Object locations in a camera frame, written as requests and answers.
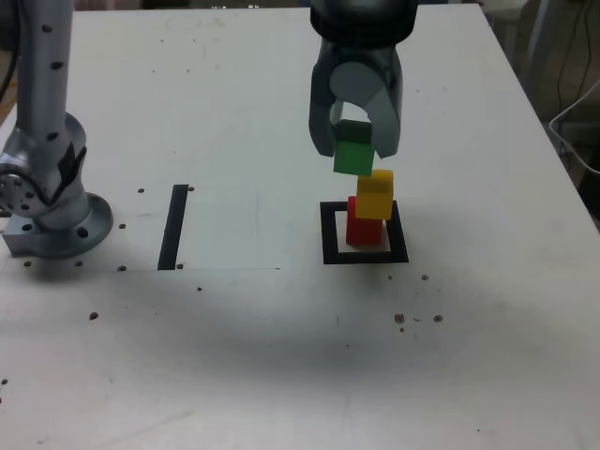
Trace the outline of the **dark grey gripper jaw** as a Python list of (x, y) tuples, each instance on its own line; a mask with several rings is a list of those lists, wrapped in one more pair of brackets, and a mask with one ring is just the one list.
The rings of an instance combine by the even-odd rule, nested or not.
[(309, 133), (318, 153), (329, 158), (335, 154), (336, 129), (343, 110), (343, 102), (330, 88), (330, 79), (334, 68), (339, 64), (339, 58), (339, 46), (323, 42), (311, 76)]

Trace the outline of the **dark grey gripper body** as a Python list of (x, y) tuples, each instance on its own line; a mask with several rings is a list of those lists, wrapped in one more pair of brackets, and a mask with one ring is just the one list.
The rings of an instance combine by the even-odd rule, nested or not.
[(393, 47), (365, 49), (323, 40), (318, 60), (324, 60), (329, 53), (341, 60), (365, 60), (366, 63), (371, 62), (378, 67), (392, 67), (398, 63), (398, 53)]

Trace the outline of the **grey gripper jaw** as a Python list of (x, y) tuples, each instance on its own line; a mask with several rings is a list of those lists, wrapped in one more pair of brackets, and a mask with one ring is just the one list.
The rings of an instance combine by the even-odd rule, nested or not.
[(349, 53), (341, 57), (329, 77), (335, 97), (329, 118), (336, 124), (343, 105), (362, 109), (371, 124), (371, 144), (379, 158), (398, 151), (402, 104), (402, 69), (393, 49)]

